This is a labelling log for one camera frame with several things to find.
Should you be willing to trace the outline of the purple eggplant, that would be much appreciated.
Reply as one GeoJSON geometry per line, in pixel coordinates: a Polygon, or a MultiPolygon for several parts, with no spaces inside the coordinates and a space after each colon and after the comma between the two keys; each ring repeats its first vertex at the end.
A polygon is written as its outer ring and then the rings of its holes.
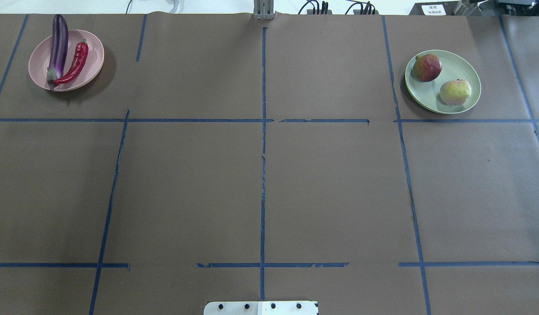
{"type": "Polygon", "coordinates": [[[47,66],[47,84],[53,90],[55,81],[63,76],[68,50],[68,26],[65,18],[56,14],[52,21],[51,57],[47,66]]]}

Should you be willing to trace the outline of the aluminium frame post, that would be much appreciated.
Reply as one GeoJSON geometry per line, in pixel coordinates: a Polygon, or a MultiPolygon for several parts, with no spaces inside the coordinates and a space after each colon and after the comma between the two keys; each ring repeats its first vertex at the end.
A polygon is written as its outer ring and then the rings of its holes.
{"type": "Polygon", "coordinates": [[[273,20],[275,18],[274,0],[254,0],[253,19],[273,20]]]}

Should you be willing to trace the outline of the brown paper table cover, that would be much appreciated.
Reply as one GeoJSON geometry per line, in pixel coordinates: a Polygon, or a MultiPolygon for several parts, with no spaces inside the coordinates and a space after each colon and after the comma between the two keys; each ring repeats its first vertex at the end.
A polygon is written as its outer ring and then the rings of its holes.
{"type": "Polygon", "coordinates": [[[0,315],[539,315],[539,18],[67,15],[104,63],[49,92],[52,18],[0,14],[0,315]]]}

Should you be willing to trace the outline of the pink plate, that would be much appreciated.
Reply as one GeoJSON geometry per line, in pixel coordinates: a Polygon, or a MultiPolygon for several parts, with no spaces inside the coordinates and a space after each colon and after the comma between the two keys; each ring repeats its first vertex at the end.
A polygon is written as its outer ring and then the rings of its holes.
{"type": "MultiPolygon", "coordinates": [[[[50,90],[47,84],[47,66],[51,57],[52,37],[49,36],[33,51],[29,59],[28,71],[30,78],[40,88],[50,90]]],[[[75,48],[78,42],[85,41],[89,46],[86,63],[77,78],[67,84],[60,84],[53,92],[66,92],[81,88],[91,82],[100,72],[104,63],[104,47],[100,39],[85,30],[68,31],[68,50],[66,56],[65,72],[72,64],[75,48]]]]}

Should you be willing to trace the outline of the red green pomegranate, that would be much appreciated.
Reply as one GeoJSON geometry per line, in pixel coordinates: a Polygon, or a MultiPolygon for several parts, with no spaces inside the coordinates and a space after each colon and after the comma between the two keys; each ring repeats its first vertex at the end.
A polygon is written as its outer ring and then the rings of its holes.
{"type": "Polygon", "coordinates": [[[415,59],[412,73],[420,82],[435,80],[443,70],[443,64],[436,54],[417,55],[415,59]]]}

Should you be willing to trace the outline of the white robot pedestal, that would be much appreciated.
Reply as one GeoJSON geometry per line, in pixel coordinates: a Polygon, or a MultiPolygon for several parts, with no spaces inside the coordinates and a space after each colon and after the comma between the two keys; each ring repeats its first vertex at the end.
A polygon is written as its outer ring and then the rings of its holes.
{"type": "Polygon", "coordinates": [[[319,315],[316,301],[212,301],[204,315],[319,315]]]}

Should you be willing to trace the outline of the green plate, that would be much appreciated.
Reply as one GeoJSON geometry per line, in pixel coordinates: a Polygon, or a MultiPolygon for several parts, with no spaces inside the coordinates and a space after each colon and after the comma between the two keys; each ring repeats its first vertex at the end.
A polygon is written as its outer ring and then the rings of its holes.
{"type": "Polygon", "coordinates": [[[482,92],[481,80],[473,66],[461,56],[445,50],[426,50],[416,54],[407,64],[404,80],[406,88],[412,98],[423,108],[439,114],[459,114],[472,109],[478,102],[482,92]],[[420,82],[415,79],[412,68],[415,64],[417,55],[436,54],[443,64],[443,70],[440,75],[430,82],[420,82]],[[446,105],[441,101],[440,88],[451,80],[466,80],[471,84],[472,95],[461,106],[446,105]]]}

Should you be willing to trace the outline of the yellow green apple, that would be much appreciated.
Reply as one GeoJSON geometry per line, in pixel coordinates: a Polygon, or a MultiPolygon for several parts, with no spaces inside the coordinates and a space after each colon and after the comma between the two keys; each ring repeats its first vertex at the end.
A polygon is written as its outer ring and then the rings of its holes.
{"type": "Polygon", "coordinates": [[[461,106],[471,95],[472,87],[467,80],[449,80],[440,88],[441,101],[446,105],[461,106]]]}

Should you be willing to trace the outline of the red chili pepper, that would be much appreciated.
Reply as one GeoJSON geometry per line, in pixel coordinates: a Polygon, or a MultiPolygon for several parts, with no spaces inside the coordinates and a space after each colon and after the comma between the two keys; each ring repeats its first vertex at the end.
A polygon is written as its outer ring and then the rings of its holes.
{"type": "Polygon", "coordinates": [[[84,38],[83,41],[78,42],[76,48],[75,48],[75,54],[72,60],[72,64],[70,69],[66,74],[64,74],[60,78],[56,78],[52,81],[52,84],[54,86],[57,86],[59,84],[67,84],[75,80],[82,72],[82,69],[84,68],[86,64],[86,60],[88,58],[89,54],[89,46],[86,42],[86,39],[84,38]]]}

